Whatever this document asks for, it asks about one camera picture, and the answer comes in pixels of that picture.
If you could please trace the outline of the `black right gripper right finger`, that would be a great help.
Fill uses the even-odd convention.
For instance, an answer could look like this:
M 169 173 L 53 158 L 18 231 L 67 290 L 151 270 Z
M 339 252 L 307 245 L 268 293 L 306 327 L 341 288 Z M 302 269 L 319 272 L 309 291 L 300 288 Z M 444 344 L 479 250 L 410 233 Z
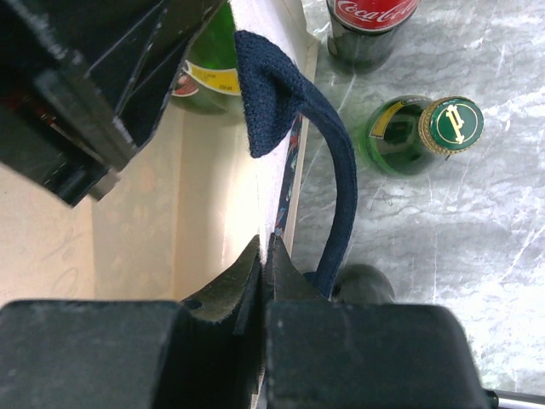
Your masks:
M 265 284 L 271 408 L 486 408 L 461 324 L 447 308 L 326 300 L 271 237 Z

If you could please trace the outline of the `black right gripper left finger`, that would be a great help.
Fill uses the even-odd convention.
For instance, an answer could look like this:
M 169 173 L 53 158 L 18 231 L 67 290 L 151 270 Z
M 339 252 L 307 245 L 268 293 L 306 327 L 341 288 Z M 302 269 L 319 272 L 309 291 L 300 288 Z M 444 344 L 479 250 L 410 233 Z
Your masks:
M 27 299 L 1 310 L 4 408 L 249 408 L 261 386 L 261 265 L 180 302 Z

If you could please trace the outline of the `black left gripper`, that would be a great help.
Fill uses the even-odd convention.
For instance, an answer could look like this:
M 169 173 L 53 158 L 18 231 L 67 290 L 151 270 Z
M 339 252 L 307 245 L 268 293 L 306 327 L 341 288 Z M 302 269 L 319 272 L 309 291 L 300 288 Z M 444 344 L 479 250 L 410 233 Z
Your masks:
M 152 140 L 217 1 L 4 1 L 1 162 L 67 205 Z

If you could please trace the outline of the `cream canvas tote bag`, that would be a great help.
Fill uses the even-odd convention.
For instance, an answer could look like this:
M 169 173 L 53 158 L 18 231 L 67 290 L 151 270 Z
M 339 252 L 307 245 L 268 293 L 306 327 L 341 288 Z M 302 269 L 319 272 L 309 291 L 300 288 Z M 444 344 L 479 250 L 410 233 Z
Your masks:
M 252 239 L 291 244 L 308 121 L 250 155 L 244 117 L 170 95 L 152 140 L 104 197 L 70 206 L 1 162 L 1 301 L 182 299 Z

